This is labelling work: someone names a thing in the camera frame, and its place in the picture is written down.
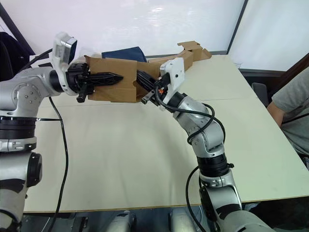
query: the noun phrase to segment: gray t-shirt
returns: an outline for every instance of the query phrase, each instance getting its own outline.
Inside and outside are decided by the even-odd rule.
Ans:
[[[309,67],[272,96],[286,114],[283,122],[309,113]],[[281,129],[297,153],[309,155],[309,116],[282,124]]]

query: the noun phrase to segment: person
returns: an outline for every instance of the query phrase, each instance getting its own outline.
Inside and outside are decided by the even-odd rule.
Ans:
[[[267,110],[309,168],[309,67],[272,96]],[[309,197],[261,202],[250,212],[272,228],[309,229]]]
[[[302,159],[309,158],[309,67],[272,96],[267,107]]]

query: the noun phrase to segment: cardboard box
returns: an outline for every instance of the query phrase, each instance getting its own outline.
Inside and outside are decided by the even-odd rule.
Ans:
[[[184,62],[184,70],[188,70],[193,64],[193,52],[183,50],[181,53],[168,57],[160,57],[148,60],[149,63],[158,62],[160,64],[165,63],[170,59],[175,59],[177,57],[182,57]]]
[[[193,52],[193,61],[209,59],[212,56],[207,49],[203,49],[202,46],[195,41],[182,42],[177,45],[182,46],[184,51]]]
[[[111,102],[139,102],[147,94],[136,82],[137,70],[150,74],[154,79],[160,75],[160,63],[144,63],[127,59],[92,58],[86,57],[91,73],[111,72],[122,75],[124,78],[112,86],[95,87],[95,92],[88,95],[88,99]]]

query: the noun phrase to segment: robotic arm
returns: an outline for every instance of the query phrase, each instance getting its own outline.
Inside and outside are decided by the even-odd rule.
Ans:
[[[0,82],[0,231],[19,229],[27,189],[42,178],[42,157],[32,150],[36,147],[35,122],[43,98],[66,92],[78,95],[77,101],[84,102],[94,86],[112,85],[123,78],[114,73],[93,75],[86,63],[69,65],[76,43],[73,37],[60,33],[53,47],[55,70],[26,69]],[[155,81],[139,72],[138,83],[149,91],[142,102],[167,108],[189,135],[197,156],[199,192],[208,219],[221,231],[273,231],[255,215],[241,210],[219,121],[210,118],[205,105],[177,91],[184,81],[183,59],[163,64],[161,76]]]

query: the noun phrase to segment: whiteboard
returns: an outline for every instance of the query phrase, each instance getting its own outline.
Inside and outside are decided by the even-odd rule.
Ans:
[[[145,55],[173,54],[196,40],[227,50],[244,0],[1,0],[36,53],[65,31],[78,56],[139,46]]]
[[[309,52],[308,0],[250,0],[229,52],[244,69],[286,71]]]

